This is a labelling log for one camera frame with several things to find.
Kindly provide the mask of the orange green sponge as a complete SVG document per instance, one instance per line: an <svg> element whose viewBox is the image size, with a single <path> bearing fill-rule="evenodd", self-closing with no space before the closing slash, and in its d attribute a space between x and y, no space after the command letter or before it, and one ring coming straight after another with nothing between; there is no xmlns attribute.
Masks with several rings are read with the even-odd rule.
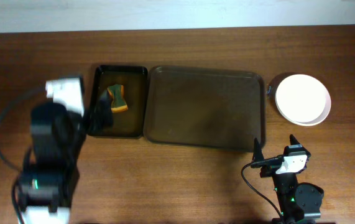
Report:
<svg viewBox="0 0 355 224"><path fill-rule="evenodd" d="M121 113L128 110L128 105L124 98L124 86L115 84L107 87L107 91L111 97L111 111L113 113Z"/></svg>

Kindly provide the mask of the white pink plate top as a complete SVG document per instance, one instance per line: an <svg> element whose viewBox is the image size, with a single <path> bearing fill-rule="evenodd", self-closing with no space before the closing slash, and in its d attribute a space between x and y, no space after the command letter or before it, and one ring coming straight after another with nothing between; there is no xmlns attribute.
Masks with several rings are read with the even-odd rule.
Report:
<svg viewBox="0 0 355 224"><path fill-rule="evenodd" d="M280 114L293 124L315 126L322 123L331 111L328 90L288 94L275 99Z"/></svg>

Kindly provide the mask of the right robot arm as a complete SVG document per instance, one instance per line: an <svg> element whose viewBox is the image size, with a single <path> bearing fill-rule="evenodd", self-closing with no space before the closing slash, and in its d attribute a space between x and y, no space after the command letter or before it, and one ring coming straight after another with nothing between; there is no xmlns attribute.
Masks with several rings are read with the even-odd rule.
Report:
<svg viewBox="0 0 355 224"><path fill-rule="evenodd" d="M260 177L272 178L279 207L272 223L315 223L321 217L320 207L324 190L310 183L299 183L297 175L307 168L311 153L294 135L290 145L281 155L266 159L258 140L254 140L254 152L249 167L260 169Z"/></svg>

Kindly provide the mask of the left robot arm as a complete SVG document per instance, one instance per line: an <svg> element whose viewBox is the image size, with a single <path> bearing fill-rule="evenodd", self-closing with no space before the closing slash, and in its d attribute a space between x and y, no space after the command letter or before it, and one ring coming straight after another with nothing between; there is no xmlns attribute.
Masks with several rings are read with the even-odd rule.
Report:
<svg viewBox="0 0 355 224"><path fill-rule="evenodd" d="M87 132L112 125L111 96L103 91L85 111L83 80L62 78L45 84L47 101L30 113L32 147L12 187L19 223L68 223L80 173L77 160Z"/></svg>

